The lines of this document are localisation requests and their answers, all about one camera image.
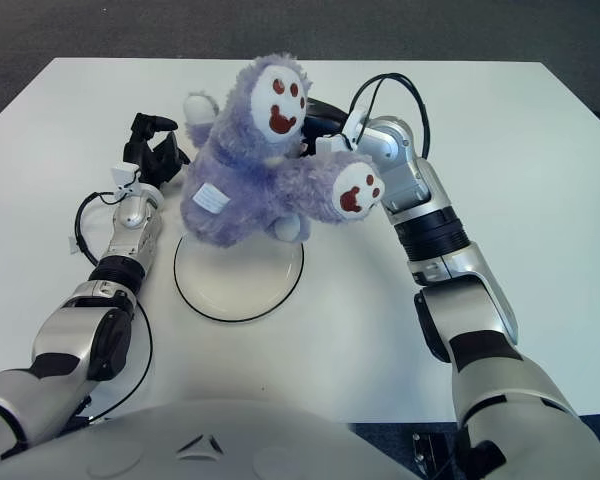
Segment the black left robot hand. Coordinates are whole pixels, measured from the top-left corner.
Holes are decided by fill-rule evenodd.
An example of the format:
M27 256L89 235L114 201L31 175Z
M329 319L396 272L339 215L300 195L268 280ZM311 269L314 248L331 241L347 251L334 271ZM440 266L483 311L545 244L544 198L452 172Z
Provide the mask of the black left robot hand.
M175 131L178 124L165 117L137 113L131 135L123 149L123 161L139 167L141 183L160 188L189 165L189 157L179 148Z

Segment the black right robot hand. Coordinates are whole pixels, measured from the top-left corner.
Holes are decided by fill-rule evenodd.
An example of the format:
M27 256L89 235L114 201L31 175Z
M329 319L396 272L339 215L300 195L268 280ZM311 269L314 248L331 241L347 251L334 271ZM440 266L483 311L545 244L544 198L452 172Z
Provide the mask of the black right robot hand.
M305 145L301 155L308 156L316 153L317 138L340 135L347 119L348 114L341 109L309 97L301 128L302 143Z

